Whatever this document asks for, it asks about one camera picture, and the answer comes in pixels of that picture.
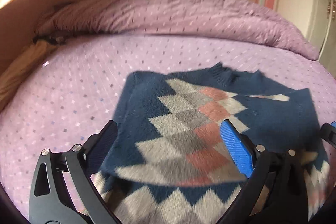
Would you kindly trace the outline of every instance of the sweater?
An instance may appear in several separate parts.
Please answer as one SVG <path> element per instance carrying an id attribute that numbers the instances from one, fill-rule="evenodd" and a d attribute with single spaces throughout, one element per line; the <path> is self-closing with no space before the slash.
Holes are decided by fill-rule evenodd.
<path id="1" fill-rule="evenodd" d="M 137 71 L 126 80 L 113 117 L 118 136 L 100 168 L 104 193 L 127 182 L 116 216 L 123 223 L 216 223 L 246 181 L 219 135 L 224 119 L 255 145 L 295 150 L 309 174 L 327 162 L 308 89 L 221 63 L 168 75 Z"/>

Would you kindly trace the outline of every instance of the purple bedsheet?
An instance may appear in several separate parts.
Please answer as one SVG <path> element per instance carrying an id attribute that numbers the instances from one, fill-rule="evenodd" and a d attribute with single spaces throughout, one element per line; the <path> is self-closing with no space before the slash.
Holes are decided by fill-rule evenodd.
<path id="1" fill-rule="evenodd" d="M 69 150 L 98 133 L 111 118 L 130 72 L 194 70 L 219 61 L 236 70 L 260 70 L 293 89 L 310 88 L 320 124 L 336 118 L 335 79 L 318 62 L 287 50 L 201 37 L 71 38 L 21 85 L 0 114 L 0 179 L 8 195 L 27 216 L 31 179 L 41 150 Z M 73 186 L 70 192 L 81 208 Z M 310 201 L 323 199 L 323 193 L 317 195 Z"/>

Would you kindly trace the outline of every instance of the bed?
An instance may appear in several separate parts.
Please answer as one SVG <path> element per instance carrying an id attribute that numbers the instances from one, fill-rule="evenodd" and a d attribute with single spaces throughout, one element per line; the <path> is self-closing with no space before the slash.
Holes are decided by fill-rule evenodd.
<path id="1" fill-rule="evenodd" d="M 134 4 L 133 0 L 108 0 L 103 5 L 99 3 L 98 9 L 93 0 L 87 0 L 81 7 L 68 5 L 63 10 L 48 13 L 38 23 L 36 34 L 44 39 L 38 43 L 59 42 L 60 38 L 66 38 L 66 44 L 39 64 L 0 114 L 1 183 L 24 216 L 28 216 L 30 184 L 41 150 L 47 147 L 52 152 L 66 151 L 98 133 L 111 118 L 126 77 L 134 70 L 169 73 L 207 68 L 218 62 L 240 71 L 260 70 L 290 88 L 309 88 L 320 125 L 335 120 L 335 79 L 317 61 L 310 60 L 314 59 L 314 53 L 308 44 L 281 44 L 288 41 L 288 37 L 278 34 L 300 34 L 290 23 L 286 23 L 284 29 L 275 28 L 282 20 L 275 12 L 256 8 L 247 1 L 244 5 L 238 3 L 245 9 L 239 8 L 238 13 L 245 16 L 263 14 L 269 19 L 259 22 L 264 29 L 251 38 L 246 31 L 249 27 L 244 24 L 236 24 L 229 32 L 215 31 L 216 24 L 211 20 L 216 17 L 207 20 L 209 23 L 202 22 L 199 27 L 188 29 L 192 20 L 188 18 L 190 7 L 186 4 L 179 3 L 176 10 L 163 9 L 168 18 L 169 13 L 176 16 L 172 19 L 175 26 L 172 29 L 168 24 L 165 26 L 170 20 L 151 18 L 156 17 L 154 9 L 159 11 L 163 7 L 160 0 L 153 5 L 149 1 L 147 4 L 147 0 L 145 4 L 134 4 L 139 10 L 129 9 L 123 1 Z M 211 2 L 214 7 L 218 5 L 214 0 L 195 1 L 202 5 Z M 108 10 L 109 7 L 114 7 L 118 15 Z M 214 10 L 210 11 L 210 17 L 217 14 Z M 209 12 L 198 11 L 191 16 L 196 18 L 197 13 Z M 92 19 L 89 24 L 85 20 L 87 15 Z M 102 22 L 106 18 L 109 21 L 104 25 Z M 156 24 L 164 28 L 159 30 Z M 325 148 L 331 151 L 328 144 Z M 332 165 L 336 158 L 331 152 L 328 157 Z M 311 213 L 315 213 L 325 200 L 326 187 L 333 186 L 336 181 L 329 168 L 324 175 L 329 177 L 329 184 L 311 197 Z M 317 177 L 311 180 L 320 183 Z M 83 209 L 73 186 L 70 186 L 70 194 L 76 207 Z"/>

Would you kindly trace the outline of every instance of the blue sweater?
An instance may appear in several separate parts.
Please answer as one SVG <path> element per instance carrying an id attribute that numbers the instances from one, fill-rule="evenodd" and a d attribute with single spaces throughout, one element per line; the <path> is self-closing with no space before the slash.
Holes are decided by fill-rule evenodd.
<path id="1" fill-rule="evenodd" d="M 127 194 L 146 185 L 158 204 L 176 188 L 191 205 L 209 189 L 226 202 L 246 178 L 221 141 L 224 119 L 270 151 L 318 152 L 308 172 L 327 161 L 308 89 L 221 63 L 168 75 L 137 71 L 128 76 L 113 117 L 118 136 L 101 166 L 106 190 L 118 177 L 131 182 Z"/>

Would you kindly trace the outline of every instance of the diamond pattern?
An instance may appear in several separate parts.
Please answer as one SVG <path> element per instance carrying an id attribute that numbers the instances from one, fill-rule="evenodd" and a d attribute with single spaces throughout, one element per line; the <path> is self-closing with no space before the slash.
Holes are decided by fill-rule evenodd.
<path id="1" fill-rule="evenodd" d="M 161 137 L 136 143 L 146 164 L 119 167 L 117 174 L 160 185 L 245 180 L 219 134 L 219 123 L 228 117 L 238 131 L 248 129 L 234 116 L 246 109 L 235 100 L 236 94 L 180 79 L 166 82 L 176 94 L 158 99 L 170 113 L 149 119 Z"/>
<path id="2" fill-rule="evenodd" d="M 235 198 L 237 197 L 237 195 L 239 194 L 239 192 L 240 192 L 241 189 L 242 188 L 239 185 L 237 186 L 236 189 L 234 189 L 234 191 L 232 192 L 232 194 L 230 195 L 230 197 L 228 198 L 228 200 L 224 204 L 224 211 L 222 212 L 223 214 L 230 207 L 230 205 L 235 200 Z"/>
<path id="3" fill-rule="evenodd" d="M 223 202 L 212 189 L 209 189 L 195 205 L 195 212 L 203 223 L 212 223 L 213 219 L 218 220 L 223 209 Z"/>
<path id="4" fill-rule="evenodd" d="M 186 223 L 203 224 L 204 222 L 197 217 L 196 213 L 191 211 L 186 213 L 177 224 L 186 224 Z"/>
<path id="5" fill-rule="evenodd" d="M 192 209 L 190 203 L 179 189 L 176 189 L 158 207 L 161 210 L 163 219 L 172 224 L 178 223 Z"/>
<path id="6" fill-rule="evenodd" d="M 147 186 L 141 187 L 132 195 L 126 197 L 124 199 L 124 204 L 127 207 L 128 213 L 132 216 L 137 216 L 138 218 L 145 217 L 157 206 L 157 203 Z"/>

